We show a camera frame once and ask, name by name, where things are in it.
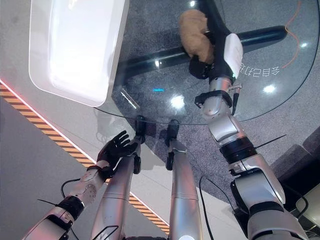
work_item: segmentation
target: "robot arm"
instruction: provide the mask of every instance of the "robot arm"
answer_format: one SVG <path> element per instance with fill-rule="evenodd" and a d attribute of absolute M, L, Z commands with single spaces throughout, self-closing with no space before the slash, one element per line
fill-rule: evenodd
<path fill-rule="evenodd" d="M 121 132 L 108 142 L 98 154 L 96 165 L 88 167 L 78 184 L 67 197 L 53 207 L 23 240 L 67 240 L 68 232 L 82 211 L 96 198 L 106 179 L 114 175 L 114 168 L 121 157 L 131 155 L 137 144 L 128 144 L 129 136 Z"/>
<path fill-rule="evenodd" d="M 210 80 L 212 92 L 230 94 L 230 77 Z M 231 190 L 239 207 L 249 213 L 249 240 L 307 240 L 298 220 L 284 209 L 284 190 L 258 154 L 237 119 L 226 94 L 208 96 L 201 105 L 208 127 L 235 177 Z"/>
<path fill-rule="evenodd" d="M 103 172 L 111 173 L 109 164 L 105 160 L 98 161 L 96 165 L 89 167 L 69 195 L 53 207 L 24 236 L 23 240 L 68 239 L 68 231 L 82 211 L 95 200 L 97 191 L 106 181 L 108 175 Z"/>

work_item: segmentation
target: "orange cable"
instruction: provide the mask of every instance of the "orange cable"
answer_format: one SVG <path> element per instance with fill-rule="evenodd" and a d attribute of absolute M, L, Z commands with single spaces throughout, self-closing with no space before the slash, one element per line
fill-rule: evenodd
<path fill-rule="evenodd" d="M 292 16 L 292 18 L 286 23 L 286 25 L 284 26 L 284 29 L 286 30 L 286 32 L 291 35 L 295 40 L 296 40 L 296 50 L 295 50 L 295 54 L 293 56 L 293 58 L 286 64 L 282 67 L 282 69 L 286 68 L 288 65 L 290 65 L 298 56 L 298 53 L 300 51 L 300 48 L 299 48 L 299 45 L 300 45 L 300 42 L 299 42 L 299 39 L 296 35 L 294 35 L 291 31 L 288 30 L 288 26 L 289 24 L 296 18 L 296 16 L 298 15 L 299 13 L 299 10 L 300 10 L 300 6 L 301 6 L 301 1 L 299 0 L 298 1 L 298 6 L 296 8 L 296 11 L 294 13 L 294 15 Z"/>

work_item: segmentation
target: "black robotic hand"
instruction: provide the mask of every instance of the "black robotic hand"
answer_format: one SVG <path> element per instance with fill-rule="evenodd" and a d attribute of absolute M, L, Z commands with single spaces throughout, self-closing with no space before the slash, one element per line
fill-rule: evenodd
<path fill-rule="evenodd" d="M 120 132 L 111 141 L 101 149 L 98 154 L 97 161 L 105 160 L 110 164 L 111 168 L 114 168 L 119 159 L 125 156 L 130 156 L 137 148 L 138 144 L 128 144 L 130 140 L 127 131 Z"/>

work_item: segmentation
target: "white plastic panel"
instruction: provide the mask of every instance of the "white plastic panel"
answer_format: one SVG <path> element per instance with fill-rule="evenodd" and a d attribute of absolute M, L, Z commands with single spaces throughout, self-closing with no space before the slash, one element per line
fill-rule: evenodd
<path fill-rule="evenodd" d="M 244 49 L 237 34 L 230 33 L 225 38 L 223 58 L 232 70 L 234 77 L 239 76 Z"/>
<path fill-rule="evenodd" d="M 128 0 L 32 0 L 32 82 L 82 104 L 103 104 L 113 87 L 128 8 Z"/>

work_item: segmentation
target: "silver robot leg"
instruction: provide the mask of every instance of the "silver robot leg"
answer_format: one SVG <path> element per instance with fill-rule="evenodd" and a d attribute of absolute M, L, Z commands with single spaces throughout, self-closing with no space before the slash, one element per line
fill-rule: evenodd
<path fill-rule="evenodd" d="M 140 159 L 141 138 L 136 136 L 130 144 L 133 143 L 138 143 L 136 151 L 133 155 L 125 156 L 120 160 L 104 192 L 92 227 L 92 240 L 122 240 L 125 237 L 123 224 L 128 210 L 135 161 Z"/>
<path fill-rule="evenodd" d="M 171 140 L 169 156 L 173 157 L 170 240 L 202 240 L 198 193 L 186 147 Z"/>

